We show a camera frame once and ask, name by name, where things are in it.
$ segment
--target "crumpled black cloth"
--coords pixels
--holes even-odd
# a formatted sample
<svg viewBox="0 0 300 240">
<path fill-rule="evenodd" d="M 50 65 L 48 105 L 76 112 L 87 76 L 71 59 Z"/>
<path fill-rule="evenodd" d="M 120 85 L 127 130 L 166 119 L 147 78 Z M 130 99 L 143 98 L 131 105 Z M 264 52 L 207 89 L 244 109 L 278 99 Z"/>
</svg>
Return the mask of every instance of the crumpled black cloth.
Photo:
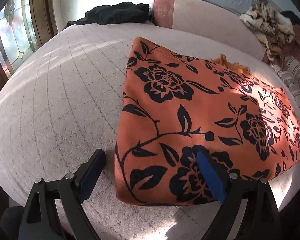
<svg viewBox="0 0 300 240">
<path fill-rule="evenodd" d="M 116 5 L 101 5 L 86 12 L 85 18 L 75 22 L 68 22 L 66 27 L 73 24 L 85 25 L 97 23 L 100 25 L 118 23 L 142 23 L 149 18 L 149 4 L 122 2 Z"/>
</svg>

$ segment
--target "black flower print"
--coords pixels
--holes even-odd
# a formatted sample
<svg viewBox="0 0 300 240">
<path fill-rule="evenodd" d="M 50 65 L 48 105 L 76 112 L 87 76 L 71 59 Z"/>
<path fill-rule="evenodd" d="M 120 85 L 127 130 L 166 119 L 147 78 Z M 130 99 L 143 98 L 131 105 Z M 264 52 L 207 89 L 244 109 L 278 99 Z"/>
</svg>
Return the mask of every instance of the black flower print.
<svg viewBox="0 0 300 240">
<path fill-rule="evenodd" d="M 243 136 L 256 146 L 260 159 L 265 161 L 269 157 L 269 148 L 274 144 L 273 132 L 261 115 L 246 113 L 246 120 L 240 124 Z"/>
<path fill-rule="evenodd" d="M 277 108 L 279 108 L 281 110 L 281 112 L 285 116 L 285 118 L 288 119 L 288 117 L 290 116 L 288 110 L 291 110 L 291 108 L 284 105 L 282 103 L 281 99 L 277 95 L 274 96 L 274 104 L 277 106 Z"/>
<path fill-rule="evenodd" d="M 166 68 L 154 64 L 149 68 L 141 67 L 134 72 L 143 82 L 144 92 L 158 103 L 171 100 L 173 96 L 180 99 L 191 100 L 193 89 L 184 82 L 182 76 Z"/>
<path fill-rule="evenodd" d="M 241 88 L 246 92 L 252 94 L 252 86 L 254 83 L 252 80 L 247 77 L 244 74 L 238 74 L 236 72 L 233 72 L 231 70 L 224 70 L 223 73 L 229 76 L 229 78 L 237 83 L 238 85 L 241 85 Z"/>
<path fill-rule="evenodd" d="M 193 200 L 193 204 L 198 205 L 208 202 L 208 199 L 203 196 L 213 197 L 196 162 L 197 152 L 200 150 L 207 151 L 201 145 L 182 149 L 180 158 L 182 167 L 178 168 L 177 174 L 171 178 L 169 185 L 171 193 L 177 196 L 178 202 Z"/>
</svg>

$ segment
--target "silver bolt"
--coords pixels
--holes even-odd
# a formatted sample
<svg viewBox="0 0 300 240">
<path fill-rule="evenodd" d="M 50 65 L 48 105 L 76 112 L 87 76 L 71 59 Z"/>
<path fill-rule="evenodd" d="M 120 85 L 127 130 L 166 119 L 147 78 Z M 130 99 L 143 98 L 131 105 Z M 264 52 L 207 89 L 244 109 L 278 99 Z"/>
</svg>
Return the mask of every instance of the silver bolt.
<svg viewBox="0 0 300 240">
<path fill-rule="evenodd" d="M 74 177 L 74 174 L 72 172 L 69 172 L 66 174 L 66 179 L 72 179 Z"/>
<path fill-rule="evenodd" d="M 265 178 L 261 178 L 260 181 L 261 181 L 261 183 L 263 183 L 263 184 L 267 184 L 267 183 L 268 183 L 268 181 L 267 181 Z"/>
<path fill-rule="evenodd" d="M 238 175 L 237 175 L 236 173 L 234 173 L 234 172 L 231 172 L 231 173 L 229 174 L 229 177 L 230 177 L 231 179 L 237 179 L 237 178 L 238 178 Z"/>
<path fill-rule="evenodd" d="M 36 179 L 34 180 L 35 184 L 39 184 L 41 181 L 42 181 L 41 178 L 36 178 Z"/>
</svg>

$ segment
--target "window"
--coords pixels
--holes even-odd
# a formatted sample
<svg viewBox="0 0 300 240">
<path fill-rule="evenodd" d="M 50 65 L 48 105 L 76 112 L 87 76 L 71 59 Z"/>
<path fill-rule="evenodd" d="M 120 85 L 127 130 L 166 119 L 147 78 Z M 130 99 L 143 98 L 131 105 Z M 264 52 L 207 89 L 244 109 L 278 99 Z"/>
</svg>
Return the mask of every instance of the window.
<svg viewBox="0 0 300 240">
<path fill-rule="evenodd" d="M 9 0 L 0 12 L 0 63 L 7 77 L 37 49 L 29 0 Z"/>
</svg>

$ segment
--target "black garment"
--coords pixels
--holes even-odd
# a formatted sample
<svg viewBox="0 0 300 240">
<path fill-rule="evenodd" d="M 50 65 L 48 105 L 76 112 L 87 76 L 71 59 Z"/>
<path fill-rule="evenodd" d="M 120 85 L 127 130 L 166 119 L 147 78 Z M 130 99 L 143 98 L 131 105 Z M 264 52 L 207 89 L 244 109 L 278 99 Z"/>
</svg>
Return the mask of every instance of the black garment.
<svg viewBox="0 0 300 240">
<path fill-rule="evenodd" d="M 137 5 L 132 2 L 122 2 L 116 5 L 102 5 L 86 12 L 86 17 L 75 22 L 68 22 L 66 27 L 70 25 L 85 25 L 97 23 L 100 25 L 118 24 L 118 23 L 142 23 L 149 17 L 149 4 L 139 3 Z"/>
<path fill-rule="evenodd" d="M 286 17 L 289 18 L 292 25 L 300 25 L 300 18 L 292 11 L 283 11 L 281 12 L 281 14 Z"/>
</svg>

